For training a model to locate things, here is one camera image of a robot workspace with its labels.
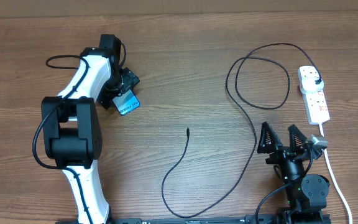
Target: white power strip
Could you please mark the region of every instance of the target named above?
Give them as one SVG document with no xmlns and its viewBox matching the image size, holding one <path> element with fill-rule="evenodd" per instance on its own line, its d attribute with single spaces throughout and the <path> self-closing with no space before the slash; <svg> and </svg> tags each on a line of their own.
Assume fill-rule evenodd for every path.
<svg viewBox="0 0 358 224">
<path fill-rule="evenodd" d="M 300 67 L 298 70 L 298 77 L 299 87 L 303 95 L 303 101 L 305 102 L 306 115 L 308 117 L 309 124 L 318 124 L 320 134 L 324 136 L 323 123 L 330 119 L 326 97 L 323 92 L 324 82 L 321 82 L 322 84 L 319 85 L 315 84 L 314 81 L 318 79 L 318 74 L 313 66 Z M 324 157 L 326 159 L 327 168 L 331 179 L 333 180 L 335 189 L 346 207 L 349 224 L 353 224 L 351 209 L 336 182 L 334 172 L 331 168 L 331 164 L 329 163 L 327 149 L 324 150 Z"/>
</svg>

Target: card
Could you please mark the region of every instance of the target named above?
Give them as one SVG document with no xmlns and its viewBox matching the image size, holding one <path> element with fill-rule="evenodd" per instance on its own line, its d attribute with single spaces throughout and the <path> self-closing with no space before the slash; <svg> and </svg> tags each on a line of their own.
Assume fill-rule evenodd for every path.
<svg viewBox="0 0 358 224">
<path fill-rule="evenodd" d="M 116 105 L 119 113 L 123 116 L 140 107 L 140 102 L 132 90 L 128 90 L 128 92 L 122 94 L 122 96 L 115 97 L 112 99 L 112 102 Z"/>
</svg>

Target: wooden table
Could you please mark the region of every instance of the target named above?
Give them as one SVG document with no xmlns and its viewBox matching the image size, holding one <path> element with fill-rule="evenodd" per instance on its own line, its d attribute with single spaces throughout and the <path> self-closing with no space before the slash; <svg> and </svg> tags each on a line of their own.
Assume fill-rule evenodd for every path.
<svg viewBox="0 0 358 224">
<path fill-rule="evenodd" d="M 100 34 L 116 34 L 125 43 L 126 66 L 140 78 L 135 88 L 139 109 L 120 116 L 114 108 L 98 106 L 104 140 L 99 173 L 115 218 L 174 218 L 160 188 L 183 152 L 186 127 L 191 129 L 188 152 L 165 184 L 172 209 L 196 213 L 233 186 L 254 140 L 245 116 L 225 92 L 227 71 L 258 46 L 288 42 L 305 49 L 324 78 L 331 164 L 358 223 L 358 11 L 0 19 L 0 223 L 76 219 L 68 181 L 34 161 L 31 142 L 40 123 L 41 100 L 55 96 L 74 74 L 47 68 L 45 59 L 97 47 Z M 264 121 L 285 144 L 291 124 L 307 136 L 318 133 L 318 127 L 308 124 L 298 89 L 296 71 L 309 65 L 304 55 L 291 47 L 263 49 L 256 55 L 282 63 L 291 77 L 290 96 L 282 108 L 265 111 L 242 103 L 257 133 Z M 246 62 L 239 78 L 244 97 L 265 106 L 283 100 L 286 82 L 283 70 L 260 61 Z M 53 164 L 42 137 L 38 152 Z M 266 157 L 254 154 L 237 189 L 200 217 L 254 213 L 260 200 L 281 186 Z M 313 163 L 311 172 L 330 179 L 323 158 Z M 285 199 L 284 194 L 271 198 L 261 213 L 285 206 Z M 333 185 L 324 213 L 333 223 L 346 222 Z"/>
</svg>

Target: wood grain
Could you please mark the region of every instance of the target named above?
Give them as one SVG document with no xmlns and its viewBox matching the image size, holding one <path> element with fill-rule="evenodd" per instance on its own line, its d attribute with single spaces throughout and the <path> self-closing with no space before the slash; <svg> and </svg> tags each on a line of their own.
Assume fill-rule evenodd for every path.
<svg viewBox="0 0 358 224">
<path fill-rule="evenodd" d="M 179 214 L 190 215 L 215 202 L 235 183 L 254 144 L 249 123 L 229 99 L 224 81 L 232 63 L 252 49 L 289 42 L 305 49 L 321 70 L 331 120 L 324 125 L 337 181 L 358 223 L 358 11 L 203 14 L 0 19 L 0 223 L 54 223 L 76 218 L 70 186 L 61 172 L 34 161 L 31 142 L 40 122 L 40 103 L 66 87 L 73 71 L 54 70 L 45 59 L 78 54 L 97 46 L 100 34 L 116 34 L 127 46 L 126 65 L 140 78 L 135 92 L 142 106 L 127 116 L 98 107 L 103 132 L 99 171 L 103 192 L 116 218 L 173 218 L 160 194 Z M 291 91 L 278 110 L 244 105 L 260 131 L 270 122 L 283 142 L 296 124 L 307 123 L 296 70 L 307 65 L 297 49 L 272 47 L 256 54 L 287 67 Z M 56 62 L 77 64 L 72 60 Z M 229 81 L 234 91 L 234 77 Z M 285 73 L 267 62 L 246 62 L 240 92 L 259 105 L 278 105 Z M 39 154 L 49 161 L 39 139 Z M 201 217 L 240 217 L 280 186 L 266 155 L 255 154 L 237 189 Z M 312 173 L 329 174 L 323 159 Z M 284 194 L 264 204 L 262 213 L 285 205 Z M 345 223 L 334 187 L 328 207 L 333 223 Z"/>
</svg>

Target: white cord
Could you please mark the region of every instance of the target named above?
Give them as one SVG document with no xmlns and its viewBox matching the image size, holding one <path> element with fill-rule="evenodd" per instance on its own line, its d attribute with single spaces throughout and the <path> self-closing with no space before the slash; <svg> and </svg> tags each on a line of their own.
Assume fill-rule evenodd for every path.
<svg viewBox="0 0 358 224">
<path fill-rule="evenodd" d="M 319 124 L 318 124 L 318 127 L 319 127 L 319 129 L 320 129 L 320 134 L 321 134 L 322 136 L 324 136 L 323 125 L 322 125 L 321 123 L 319 123 Z M 332 170 L 332 168 L 331 168 L 331 164 L 329 163 L 327 149 L 324 150 L 324 157 L 326 158 L 326 163 L 327 163 L 328 172 L 329 172 L 329 175 L 331 176 L 331 179 L 333 180 L 335 189 L 336 189 L 336 191 L 338 192 L 339 196 L 341 197 L 341 199 L 342 199 L 342 201 L 343 201 L 343 204 L 344 204 L 345 207 L 346 207 L 347 215 L 349 216 L 349 224 L 353 224 L 353 218 L 352 218 L 351 208 L 350 208 L 349 205 L 347 204 L 347 201 L 346 201 L 345 197 L 343 196 L 343 194 L 342 194 L 342 192 L 341 192 L 341 189 L 339 189 L 339 186 L 338 186 L 338 184 L 336 183 L 336 179 L 335 179 L 335 176 L 334 176 L 334 172 L 333 172 L 333 170 Z"/>
</svg>

